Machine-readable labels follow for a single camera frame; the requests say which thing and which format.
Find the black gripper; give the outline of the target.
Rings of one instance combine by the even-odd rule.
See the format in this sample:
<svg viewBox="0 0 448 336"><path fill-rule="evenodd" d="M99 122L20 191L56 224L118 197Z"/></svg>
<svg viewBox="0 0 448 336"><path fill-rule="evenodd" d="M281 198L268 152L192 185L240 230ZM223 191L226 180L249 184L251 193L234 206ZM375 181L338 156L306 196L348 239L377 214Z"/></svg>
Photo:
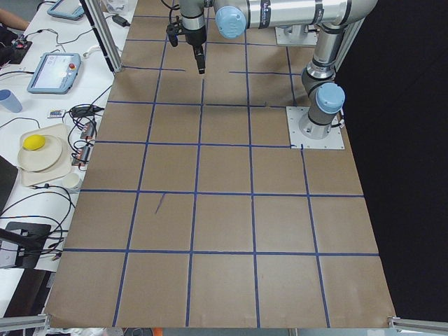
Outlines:
<svg viewBox="0 0 448 336"><path fill-rule="evenodd" d="M203 15L197 17L182 16L183 33L185 40L193 49L199 74L205 74L205 55L202 45L207 40L207 30Z"/></svg>

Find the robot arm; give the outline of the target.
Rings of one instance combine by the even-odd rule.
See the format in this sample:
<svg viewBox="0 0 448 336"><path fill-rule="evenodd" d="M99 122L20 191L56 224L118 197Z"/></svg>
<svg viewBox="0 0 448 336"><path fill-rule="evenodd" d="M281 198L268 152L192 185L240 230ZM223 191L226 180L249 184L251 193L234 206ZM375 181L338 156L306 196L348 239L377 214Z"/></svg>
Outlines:
<svg viewBox="0 0 448 336"><path fill-rule="evenodd" d="M247 29L275 28L280 46L313 47L313 57L302 72L311 106L301 117L299 128L307 138L322 140L329 135L333 118L345 100L343 89L334 83L345 32L376 4L375 0L180 1L180 16L170 20L166 32L173 46L177 46L180 35L185 36L200 74L205 72L204 9L209 7L215 11L220 35L227 39L235 39Z"/></svg>

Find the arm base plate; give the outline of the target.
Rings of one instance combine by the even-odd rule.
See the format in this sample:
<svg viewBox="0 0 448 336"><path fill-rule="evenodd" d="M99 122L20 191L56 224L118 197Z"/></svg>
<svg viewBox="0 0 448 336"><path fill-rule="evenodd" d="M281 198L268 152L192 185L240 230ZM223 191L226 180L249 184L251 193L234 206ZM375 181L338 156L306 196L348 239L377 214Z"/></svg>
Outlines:
<svg viewBox="0 0 448 336"><path fill-rule="evenodd" d="M337 114L328 125L317 125L309 119L309 107L287 106L286 115L290 147L297 149L344 150Z"/></svg>
<svg viewBox="0 0 448 336"><path fill-rule="evenodd" d="M319 28L312 24L276 27L276 44L278 46L297 46L313 48L316 45Z"/></svg>

